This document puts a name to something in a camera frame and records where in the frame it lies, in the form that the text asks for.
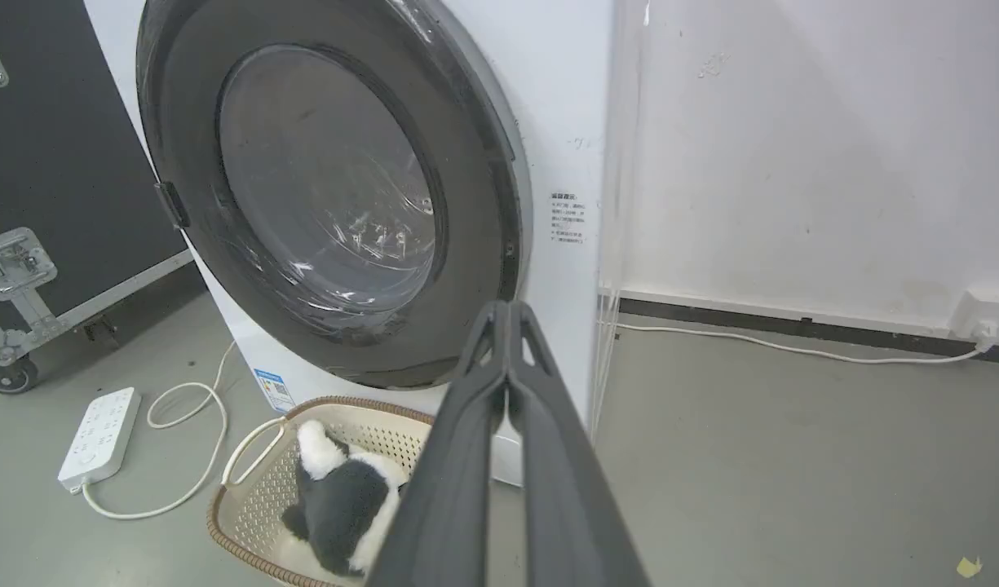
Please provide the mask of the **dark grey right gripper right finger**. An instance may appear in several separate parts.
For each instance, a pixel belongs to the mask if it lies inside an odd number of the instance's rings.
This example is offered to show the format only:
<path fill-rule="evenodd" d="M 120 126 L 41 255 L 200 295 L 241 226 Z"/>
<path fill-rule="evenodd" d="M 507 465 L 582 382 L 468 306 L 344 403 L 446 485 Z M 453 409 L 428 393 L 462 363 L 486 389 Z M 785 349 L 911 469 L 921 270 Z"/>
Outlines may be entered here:
<path fill-rule="evenodd" d="M 648 586 L 533 309 L 510 304 L 507 397 L 522 438 L 530 586 Z"/>

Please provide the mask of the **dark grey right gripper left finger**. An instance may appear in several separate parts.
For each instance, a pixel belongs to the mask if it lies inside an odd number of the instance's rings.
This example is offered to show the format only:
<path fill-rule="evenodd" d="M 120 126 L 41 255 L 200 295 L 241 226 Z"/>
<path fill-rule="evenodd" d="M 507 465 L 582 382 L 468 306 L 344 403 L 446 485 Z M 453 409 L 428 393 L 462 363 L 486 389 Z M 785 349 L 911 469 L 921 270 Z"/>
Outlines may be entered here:
<path fill-rule="evenodd" d="M 506 413 L 510 305 L 471 329 L 369 586 L 484 586 L 492 442 Z"/>

